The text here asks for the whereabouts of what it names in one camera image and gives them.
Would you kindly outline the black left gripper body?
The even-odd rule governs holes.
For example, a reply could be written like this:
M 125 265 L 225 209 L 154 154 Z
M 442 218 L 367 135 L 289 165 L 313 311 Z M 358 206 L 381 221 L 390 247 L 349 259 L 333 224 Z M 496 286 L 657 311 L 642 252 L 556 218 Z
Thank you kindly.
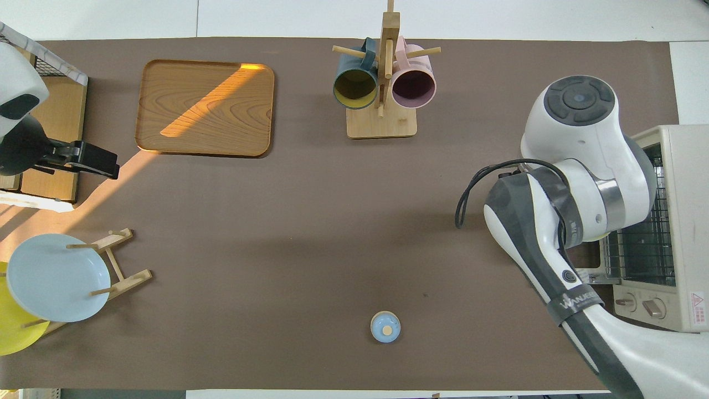
M 5 134 L 1 143 L 1 175 L 18 175 L 33 168 L 54 146 L 34 116 L 28 115 Z

